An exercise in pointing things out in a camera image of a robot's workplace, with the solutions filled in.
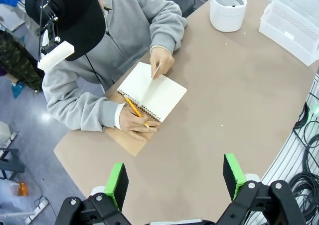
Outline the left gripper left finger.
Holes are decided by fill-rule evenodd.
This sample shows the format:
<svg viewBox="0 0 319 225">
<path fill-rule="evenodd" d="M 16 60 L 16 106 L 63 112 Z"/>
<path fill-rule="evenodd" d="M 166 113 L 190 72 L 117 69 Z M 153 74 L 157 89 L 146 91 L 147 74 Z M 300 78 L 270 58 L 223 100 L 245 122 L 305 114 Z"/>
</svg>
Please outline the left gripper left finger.
<svg viewBox="0 0 319 225">
<path fill-rule="evenodd" d="M 124 163 L 116 163 L 102 192 L 85 200 L 68 197 L 59 211 L 61 225 L 129 225 L 122 209 L 129 185 Z"/>
</svg>

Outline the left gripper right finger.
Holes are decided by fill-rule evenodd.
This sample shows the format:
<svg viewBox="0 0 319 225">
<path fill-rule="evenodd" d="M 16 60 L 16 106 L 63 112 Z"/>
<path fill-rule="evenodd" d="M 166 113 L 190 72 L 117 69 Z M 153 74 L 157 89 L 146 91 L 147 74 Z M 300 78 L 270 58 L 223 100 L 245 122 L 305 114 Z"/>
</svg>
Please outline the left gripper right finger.
<svg viewBox="0 0 319 225">
<path fill-rule="evenodd" d="M 243 225 L 252 212 L 261 212 L 270 225 L 306 223 L 286 181 L 274 181 L 268 186 L 248 180 L 232 153 L 224 155 L 223 177 L 231 203 L 216 222 L 218 225 Z"/>
</svg>

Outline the person's right hand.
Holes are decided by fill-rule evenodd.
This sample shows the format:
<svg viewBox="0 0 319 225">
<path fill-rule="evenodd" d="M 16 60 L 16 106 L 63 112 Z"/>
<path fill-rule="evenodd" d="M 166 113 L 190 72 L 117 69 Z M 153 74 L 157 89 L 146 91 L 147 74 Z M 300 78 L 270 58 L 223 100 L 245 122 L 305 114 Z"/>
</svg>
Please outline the person's right hand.
<svg viewBox="0 0 319 225">
<path fill-rule="evenodd" d="M 150 120 L 146 114 L 141 117 L 133 110 L 131 106 L 125 104 L 120 112 L 119 125 L 121 130 L 125 131 L 131 137 L 146 141 L 142 133 L 154 133 L 157 131 L 160 123 Z"/>
</svg>

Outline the person's left hand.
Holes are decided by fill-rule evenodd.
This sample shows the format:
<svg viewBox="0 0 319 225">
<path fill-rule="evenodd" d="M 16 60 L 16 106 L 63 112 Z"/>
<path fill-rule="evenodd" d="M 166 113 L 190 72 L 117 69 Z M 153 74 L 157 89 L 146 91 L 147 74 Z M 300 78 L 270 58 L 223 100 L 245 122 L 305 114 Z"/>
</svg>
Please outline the person's left hand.
<svg viewBox="0 0 319 225">
<path fill-rule="evenodd" d="M 151 49 L 150 63 L 152 68 L 152 79 L 165 75 L 174 64 L 172 54 L 165 48 L 154 47 Z"/>
</svg>

